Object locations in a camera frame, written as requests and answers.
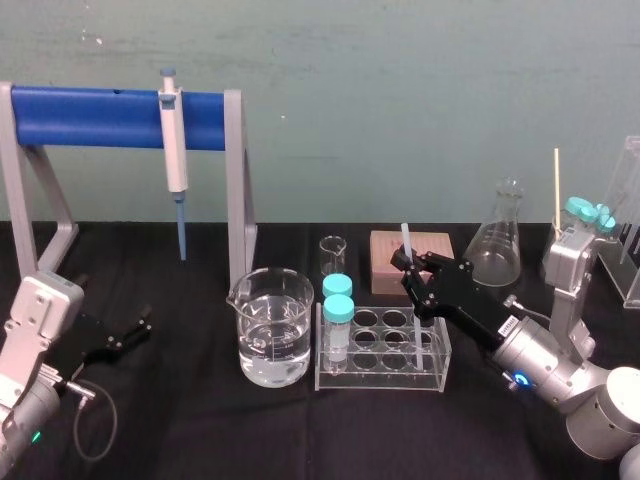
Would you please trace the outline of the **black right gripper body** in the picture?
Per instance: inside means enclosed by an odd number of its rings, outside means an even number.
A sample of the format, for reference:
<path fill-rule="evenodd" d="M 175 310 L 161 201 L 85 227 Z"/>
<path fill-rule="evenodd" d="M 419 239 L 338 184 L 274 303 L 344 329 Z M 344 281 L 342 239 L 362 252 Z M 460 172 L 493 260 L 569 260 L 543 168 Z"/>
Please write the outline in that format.
<path fill-rule="evenodd" d="M 484 349 L 498 349 L 508 336 L 500 329 L 511 312 L 488 289 L 474 282 L 469 262 L 456 263 L 456 268 L 431 273 L 427 281 L 433 318 L 452 322 Z"/>

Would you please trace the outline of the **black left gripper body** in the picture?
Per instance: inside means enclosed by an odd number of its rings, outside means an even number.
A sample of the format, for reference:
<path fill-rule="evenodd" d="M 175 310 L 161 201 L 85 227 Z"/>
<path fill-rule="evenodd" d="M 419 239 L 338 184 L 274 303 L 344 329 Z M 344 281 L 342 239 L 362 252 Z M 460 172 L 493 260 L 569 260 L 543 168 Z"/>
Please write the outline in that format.
<path fill-rule="evenodd" d="M 122 329 L 80 313 L 63 335 L 63 375 L 75 376 L 84 366 L 119 352 L 125 343 Z"/>

